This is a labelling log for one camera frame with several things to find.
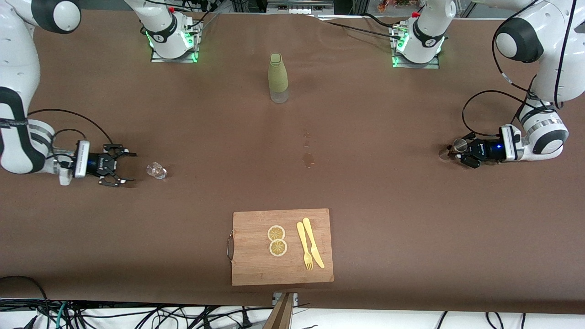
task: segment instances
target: cutting board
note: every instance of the cutting board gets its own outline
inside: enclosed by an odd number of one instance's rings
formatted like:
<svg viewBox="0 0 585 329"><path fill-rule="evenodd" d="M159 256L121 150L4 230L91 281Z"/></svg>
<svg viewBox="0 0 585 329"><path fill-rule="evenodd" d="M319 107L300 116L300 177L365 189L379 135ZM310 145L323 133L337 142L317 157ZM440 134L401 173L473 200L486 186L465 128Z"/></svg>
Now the cutting board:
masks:
<svg viewBox="0 0 585 329"><path fill-rule="evenodd" d="M308 271L303 261L303 249L297 232L297 223L311 220L315 243L325 268L313 260L314 269ZM285 230L288 249L275 257L269 251L267 232L273 225ZM286 285L294 283L332 282L333 257L329 209L297 209L244 211L233 213L232 286ZM307 235L307 248L311 241Z"/></svg>

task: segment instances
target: metal handle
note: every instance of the metal handle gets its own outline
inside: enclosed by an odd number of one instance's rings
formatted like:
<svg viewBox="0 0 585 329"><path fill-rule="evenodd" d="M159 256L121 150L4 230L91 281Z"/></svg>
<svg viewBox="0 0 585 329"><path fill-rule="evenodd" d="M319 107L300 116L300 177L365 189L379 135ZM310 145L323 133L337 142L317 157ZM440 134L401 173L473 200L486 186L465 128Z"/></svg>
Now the metal handle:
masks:
<svg viewBox="0 0 585 329"><path fill-rule="evenodd" d="M229 237L228 237L228 259L230 263L233 263L233 253L232 256L229 256L229 241L232 240L233 241L233 230L232 232L229 233Z"/></svg>

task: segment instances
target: yellow knife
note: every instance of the yellow knife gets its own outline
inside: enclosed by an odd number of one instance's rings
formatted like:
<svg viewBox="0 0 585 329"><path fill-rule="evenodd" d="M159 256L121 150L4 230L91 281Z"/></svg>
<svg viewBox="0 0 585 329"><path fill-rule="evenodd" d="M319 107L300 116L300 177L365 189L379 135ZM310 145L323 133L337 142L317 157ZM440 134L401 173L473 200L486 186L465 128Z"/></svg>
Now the yellow knife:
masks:
<svg viewBox="0 0 585 329"><path fill-rule="evenodd" d="M307 217L303 218L302 223L303 223L303 225L305 225L305 230L307 231L307 234L309 235L309 240L311 240L311 254L313 255L313 258L315 258L315 261L317 262L319 267L324 269L325 264L323 264L323 260L321 259L321 255L319 255L319 250L317 250L317 244L315 243L315 237L313 237L313 229L311 228L311 222L310 222L309 218L307 218Z"/></svg>

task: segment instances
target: water spill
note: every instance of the water spill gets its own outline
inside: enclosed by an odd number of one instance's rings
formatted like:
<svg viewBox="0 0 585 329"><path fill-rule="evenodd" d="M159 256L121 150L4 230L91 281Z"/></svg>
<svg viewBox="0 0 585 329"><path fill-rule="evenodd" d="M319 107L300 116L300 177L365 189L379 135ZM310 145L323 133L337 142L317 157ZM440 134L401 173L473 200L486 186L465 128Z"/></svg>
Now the water spill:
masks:
<svg viewBox="0 0 585 329"><path fill-rule="evenodd" d="M305 167L307 168L310 168L315 164L315 158L310 153L305 153L305 155L302 157L302 161L305 163Z"/></svg>

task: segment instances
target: dried citrus slice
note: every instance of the dried citrus slice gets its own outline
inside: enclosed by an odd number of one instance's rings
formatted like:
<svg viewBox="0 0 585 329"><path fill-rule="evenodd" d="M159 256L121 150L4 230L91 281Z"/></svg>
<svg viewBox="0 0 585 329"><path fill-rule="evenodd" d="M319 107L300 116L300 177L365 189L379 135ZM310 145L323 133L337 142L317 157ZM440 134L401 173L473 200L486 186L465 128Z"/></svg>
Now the dried citrus slice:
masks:
<svg viewBox="0 0 585 329"><path fill-rule="evenodd" d="M270 243L269 250L273 256L280 257L287 251L287 243L283 239L276 239Z"/></svg>
<svg viewBox="0 0 585 329"><path fill-rule="evenodd" d="M268 229L268 239L271 241L276 239L284 239L286 233L284 232L284 228L280 225L274 225Z"/></svg>

